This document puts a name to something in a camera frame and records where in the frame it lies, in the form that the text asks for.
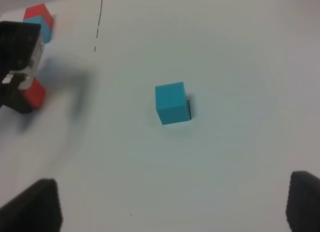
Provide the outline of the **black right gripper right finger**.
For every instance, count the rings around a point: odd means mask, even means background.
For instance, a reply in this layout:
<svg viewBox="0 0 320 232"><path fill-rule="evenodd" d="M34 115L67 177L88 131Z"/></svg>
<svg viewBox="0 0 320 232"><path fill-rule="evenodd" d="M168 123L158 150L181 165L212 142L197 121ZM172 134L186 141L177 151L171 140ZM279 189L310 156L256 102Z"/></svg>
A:
<svg viewBox="0 0 320 232"><path fill-rule="evenodd" d="M307 171L290 176L286 219L291 231L320 230L320 179Z"/></svg>

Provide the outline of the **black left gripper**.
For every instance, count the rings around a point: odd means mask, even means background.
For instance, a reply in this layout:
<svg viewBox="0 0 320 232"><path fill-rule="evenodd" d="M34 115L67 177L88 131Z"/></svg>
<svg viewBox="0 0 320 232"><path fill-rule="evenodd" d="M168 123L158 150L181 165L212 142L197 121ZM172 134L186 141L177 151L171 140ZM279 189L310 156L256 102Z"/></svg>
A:
<svg viewBox="0 0 320 232"><path fill-rule="evenodd" d="M44 51L41 25L2 21L0 23L0 106L21 114L33 111L19 89L28 89L36 76Z"/></svg>

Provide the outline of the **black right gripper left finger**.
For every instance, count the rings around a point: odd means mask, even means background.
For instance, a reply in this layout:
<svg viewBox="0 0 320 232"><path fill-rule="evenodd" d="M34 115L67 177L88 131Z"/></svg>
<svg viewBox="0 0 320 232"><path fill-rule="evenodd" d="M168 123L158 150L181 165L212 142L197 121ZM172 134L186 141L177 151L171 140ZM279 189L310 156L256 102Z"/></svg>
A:
<svg viewBox="0 0 320 232"><path fill-rule="evenodd" d="M0 209L1 231L60 231L62 223L54 179L38 180Z"/></svg>

